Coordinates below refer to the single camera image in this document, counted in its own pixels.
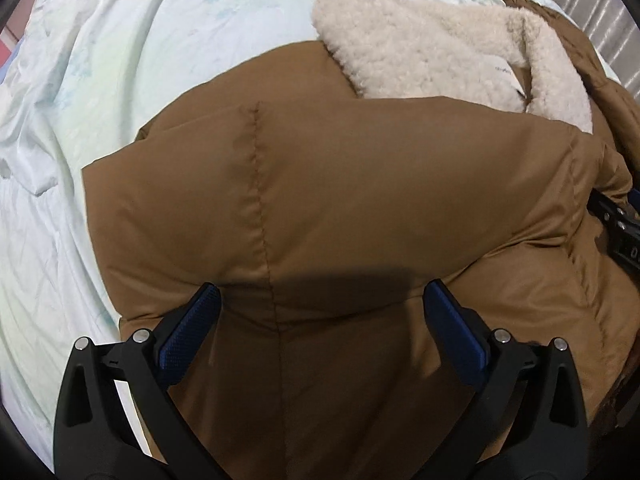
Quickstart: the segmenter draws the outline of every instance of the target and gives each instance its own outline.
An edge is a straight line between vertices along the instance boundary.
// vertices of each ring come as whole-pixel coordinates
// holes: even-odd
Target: clothing label
[[[518,81],[518,78],[516,77],[516,75],[513,73],[513,69],[509,66],[509,63],[507,63],[506,59],[500,56],[484,56],[484,57],[489,63],[491,63],[494,66],[494,68],[496,69],[496,72],[499,72],[501,77],[503,77],[506,81],[509,82],[509,84],[513,87],[513,89],[516,92],[518,92],[518,94],[520,94],[525,99],[527,98],[527,95],[524,93],[524,89],[522,88],[522,85]]]

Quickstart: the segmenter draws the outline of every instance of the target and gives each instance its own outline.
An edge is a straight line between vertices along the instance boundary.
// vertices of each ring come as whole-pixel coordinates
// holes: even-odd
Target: wrinkled sheet
[[[188,89],[314,40],[313,1],[36,1],[0,85],[0,381],[7,410],[49,466],[73,341],[118,339],[86,228],[82,167],[132,142]]]

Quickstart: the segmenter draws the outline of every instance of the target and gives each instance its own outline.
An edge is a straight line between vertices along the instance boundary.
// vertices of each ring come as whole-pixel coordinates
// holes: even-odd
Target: metal bolt
[[[135,341],[136,343],[143,343],[147,339],[149,339],[150,335],[151,332],[149,332],[149,330],[147,330],[146,328],[141,328],[140,330],[136,330],[134,332],[133,341]]]
[[[76,347],[76,350],[84,350],[89,346],[89,338],[81,337],[76,341],[76,344],[74,346]]]
[[[498,330],[496,330],[494,332],[494,337],[495,337],[495,340],[498,343],[503,343],[504,344],[504,343],[508,343],[509,341],[511,341],[511,334],[507,330],[505,330],[503,328],[499,328]]]
[[[554,339],[554,346],[561,352],[564,352],[567,348],[569,348],[569,343],[562,339],[561,337],[556,337]]]

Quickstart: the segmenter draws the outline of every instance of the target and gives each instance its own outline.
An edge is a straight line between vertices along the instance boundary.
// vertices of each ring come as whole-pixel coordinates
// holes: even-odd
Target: pink wall
[[[4,43],[0,41],[0,66],[4,65],[4,62],[9,59],[11,51],[4,46]]]

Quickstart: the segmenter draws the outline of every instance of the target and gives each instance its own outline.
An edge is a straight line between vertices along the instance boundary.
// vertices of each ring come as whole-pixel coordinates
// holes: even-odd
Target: blue gripper pad
[[[629,191],[626,199],[629,200],[629,203],[634,207],[634,209],[638,213],[640,213],[640,191],[638,191],[636,188],[633,188],[631,191]]]
[[[440,280],[434,280],[424,288],[422,302],[425,320],[460,381],[481,390],[486,382],[490,357],[488,342],[482,335],[489,334],[489,329],[475,311],[462,309]]]
[[[158,351],[156,380],[165,388],[182,380],[209,330],[218,321],[222,309],[220,291],[205,283],[183,309],[182,318]]]

